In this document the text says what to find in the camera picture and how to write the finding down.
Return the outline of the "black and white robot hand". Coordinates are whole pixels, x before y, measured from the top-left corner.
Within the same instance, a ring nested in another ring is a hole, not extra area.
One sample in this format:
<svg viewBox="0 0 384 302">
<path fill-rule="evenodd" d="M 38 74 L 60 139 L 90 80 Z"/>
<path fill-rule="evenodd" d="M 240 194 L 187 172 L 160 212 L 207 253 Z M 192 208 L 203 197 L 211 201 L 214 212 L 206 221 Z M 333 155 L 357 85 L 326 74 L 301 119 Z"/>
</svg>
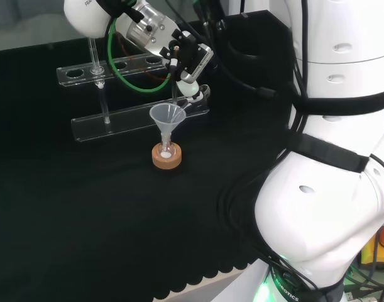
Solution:
<svg viewBox="0 0 384 302">
<path fill-rule="evenodd" d="M 175 30 L 173 40 L 167 48 L 162 48 L 160 55 L 168 60 L 166 67 L 171 75 L 172 102 L 178 103 L 178 93 L 186 98 L 187 103 L 198 103 L 204 99 L 204 93 L 197 83 L 211 61 L 214 52 L 187 31 Z"/>
</svg>

